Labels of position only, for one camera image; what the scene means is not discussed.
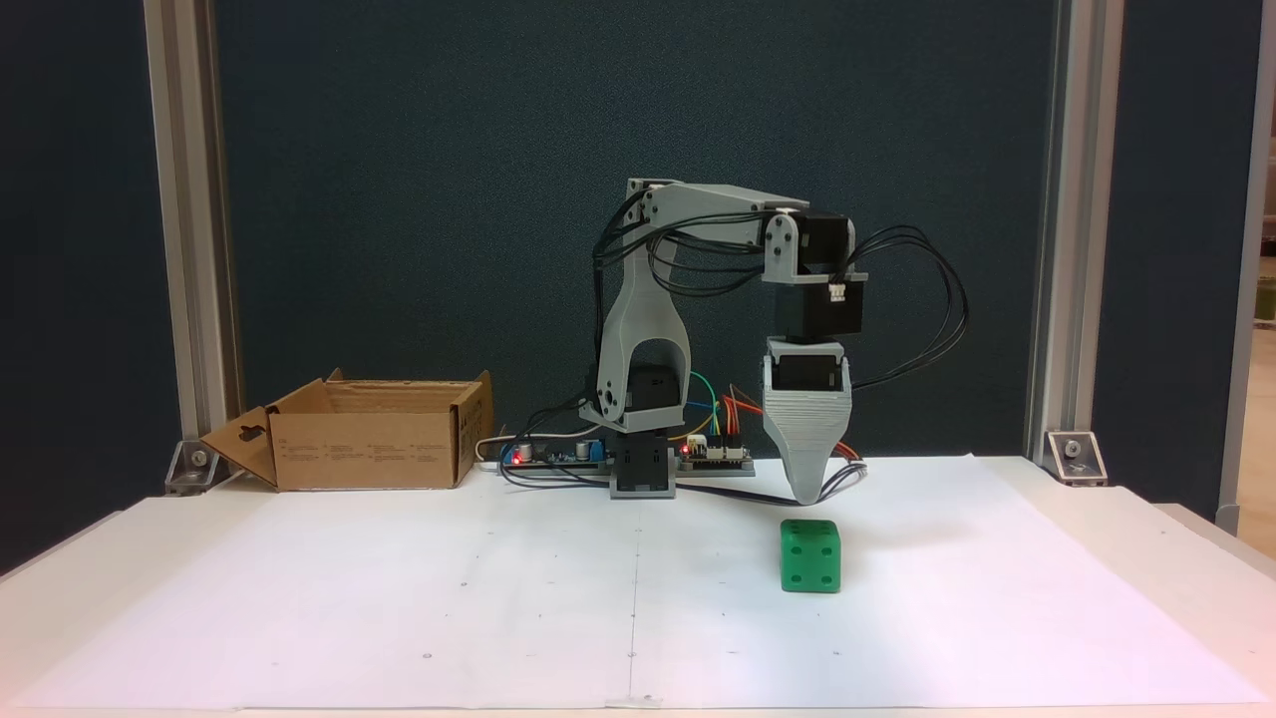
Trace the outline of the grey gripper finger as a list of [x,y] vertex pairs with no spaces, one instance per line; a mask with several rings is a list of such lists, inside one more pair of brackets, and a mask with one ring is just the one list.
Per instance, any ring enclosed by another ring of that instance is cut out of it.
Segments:
[[806,504],[819,501],[826,480],[826,460],[842,441],[852,409],[852,397],[810,397],[809,446],[806,446]]
[[785,477],[794,499],[810,505],[810,399],[809,397],[766,397],[763,427],[780,449]]

